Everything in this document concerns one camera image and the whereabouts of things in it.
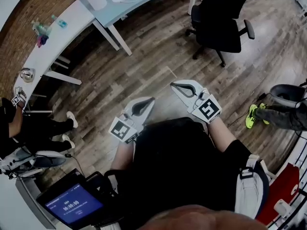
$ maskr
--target sticker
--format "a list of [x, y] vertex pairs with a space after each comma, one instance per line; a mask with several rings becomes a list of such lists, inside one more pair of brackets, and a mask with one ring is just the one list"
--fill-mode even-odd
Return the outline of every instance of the sticker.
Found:
[[20, 102], [20, 99], [19, 99], [19, 97], [16, 95], [16, 96], [12, 99], [12, 104], [13, 104], [13, 106], [16, 106], [19, 102]]
[[210, 120], [210, 118], [212, 118], [214, 115], [216, 115], [216, 113], [220, 111], [214, 102], [210, 100], [210, 98], [201, 105], [199, 110], [208, 120]]
[[132, 142], [136, 137], [138, 137], [139, 136], [139, 134], [138, 133], [135, 133], [133, 136], [131, 136], [128, 140], [126, 140], [126, 143], [128, 144], [128, 143], [130, 143], [130, 142]]
[[118, 137], [119, 139], [123, 140], [123, 138], [125, 137], [125, 135], [128, 133], [129, 130], [130, 128], [127, 125], [118, 120], [114, 128], [111, 130], [111, 133], [116, 137]]

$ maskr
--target red panel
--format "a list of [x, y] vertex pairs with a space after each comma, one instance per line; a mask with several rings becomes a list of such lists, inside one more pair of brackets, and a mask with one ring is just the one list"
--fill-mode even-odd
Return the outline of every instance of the red panel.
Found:
[[270, 186], [267, 202], [256, 219], [264, 225], [272, 222], [278, 216], [278, 213], [274, 210], [274, 205], [280, 199], [290, 203], [298, 192], [297, 188], [296, 192], [291, 195], [295, 185], [299, 185], [299, 168], [289, 163]]

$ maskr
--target blue screen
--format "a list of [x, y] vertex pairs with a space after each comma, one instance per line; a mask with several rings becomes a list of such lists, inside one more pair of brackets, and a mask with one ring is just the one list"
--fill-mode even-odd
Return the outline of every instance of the blue screen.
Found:
[[45, 206], [58, 218], [72, 223], [102, 208], [103, 204], [80, 184], [76, 184]]

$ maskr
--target black t-shirt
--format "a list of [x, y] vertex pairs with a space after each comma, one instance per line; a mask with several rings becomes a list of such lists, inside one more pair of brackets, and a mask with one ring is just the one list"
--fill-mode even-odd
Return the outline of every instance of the black t-shirt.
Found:
[[2, 98], [2, 106], [0, 107], [0, 157], [2, 159], [18, 148], [17, 143], [9, 136], [9, 123], [13, 121], [15, 113], [16, 109], [13, 104]]
[[238, 140], [221, 153], [190, 118], [149, 126], [136, 141], [132, 168], [116, 174], [132, 212], [123, 225], [137, 229], [155, 214], [184, 205], [234, 211], [237, 175], [249, 155]]

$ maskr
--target yellow sneaker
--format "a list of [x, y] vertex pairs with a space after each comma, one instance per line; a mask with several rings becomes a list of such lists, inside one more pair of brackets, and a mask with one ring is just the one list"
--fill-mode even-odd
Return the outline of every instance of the yellow sneaker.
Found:
[[245, 125], [246, 128], [252, 128], [254, 125], [254, 122], [256, 121], [255, 117], [253, 116], [254, 111], [257, 109], [256, 105], [251, 105], [249, 107], [249, 113], [247, 115], [247, 117], [245, 118]]
[[[267, 108], [267, 105], [264, 104], [264, 103], [261, 103], [261, 104], [259, 105], [259, 108], [265, 109], [265, 108]], [[266, 120], [264, 120], [263, 122], [264, 122], [266, 125], [269, 125], [269, 124], [270, 124], [270, 123], [269, 123], [268, 121], [266, 121]]]

